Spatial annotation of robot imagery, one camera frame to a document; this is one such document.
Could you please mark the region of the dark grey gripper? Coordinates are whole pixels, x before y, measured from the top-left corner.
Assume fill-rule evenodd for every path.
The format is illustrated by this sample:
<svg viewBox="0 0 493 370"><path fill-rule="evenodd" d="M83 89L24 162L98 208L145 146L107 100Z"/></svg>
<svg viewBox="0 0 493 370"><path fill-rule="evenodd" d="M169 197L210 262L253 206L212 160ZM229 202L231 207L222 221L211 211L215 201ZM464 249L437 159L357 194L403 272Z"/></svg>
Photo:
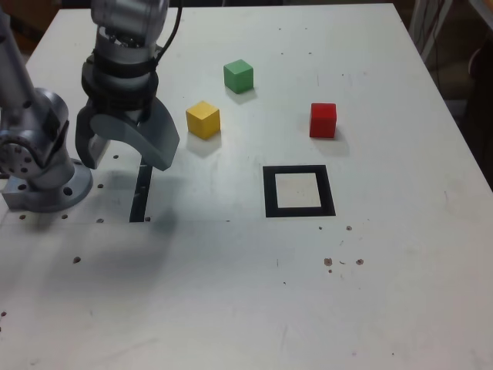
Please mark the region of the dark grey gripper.
<svg viewBox="0 0 493 370"><path fill-rule="evenodd" d="M95 170L110 140L134 148L147 164L164 171L171 167L179 144L173 118L154 98L149 107L127 110L122 115L97 114L89 99L77 115L75 147L82 163Z"/></svg>

